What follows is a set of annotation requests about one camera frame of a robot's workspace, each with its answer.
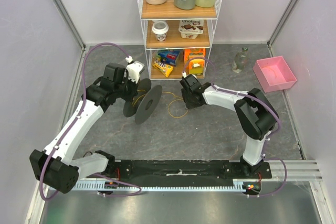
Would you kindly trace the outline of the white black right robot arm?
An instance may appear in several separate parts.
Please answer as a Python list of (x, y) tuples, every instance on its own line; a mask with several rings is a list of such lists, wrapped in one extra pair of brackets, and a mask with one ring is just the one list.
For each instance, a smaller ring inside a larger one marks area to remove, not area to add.
[(259, 173), (264, 159), (264, 145), (275, 125), (280, 126), (278, 113), (259, 89), (234, 91), (210, 82), (201, 84), (192, 74), (183, 74), (180, 81), (183, 101), (188, 109), (215, 105), (236, 112), (247, 136), (240, 158), (241, 174), (248, 179)]

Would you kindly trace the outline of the black cable spool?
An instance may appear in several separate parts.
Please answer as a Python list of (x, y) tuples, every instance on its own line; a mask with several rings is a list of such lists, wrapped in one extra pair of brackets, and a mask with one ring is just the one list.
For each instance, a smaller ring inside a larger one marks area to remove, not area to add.
[(140, 81), (137, 92), (132, 101), (125, 102), (123, 115), (126, 118), (134, 116), (135, 123), (142, 124), (156, 109), (162, 96), (162, 86), (152, 87), (152, 81), (145, 78)]

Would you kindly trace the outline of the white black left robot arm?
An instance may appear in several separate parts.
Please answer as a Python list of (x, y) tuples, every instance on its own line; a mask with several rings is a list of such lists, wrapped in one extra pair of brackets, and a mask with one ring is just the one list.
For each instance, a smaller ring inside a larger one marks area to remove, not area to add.
[(43, 185), (48, 185), (66, 194), (82, 178), (96, 173), (111, 178), (117, 173), (115, 157), (104, 151), (79, 159), (73, 156), (109, 106), (117, 99), (132, 104), (138, 95), (143, 69), (144, 64), (138, 61), (131, 61), (127, 66), (110, 63), (106, 65), (103, 76), (84, 88), (82, 99), (64, 128), (42, 151), (33, 150), (30, 154), (29, 161), (40, 191), (43, 191)]

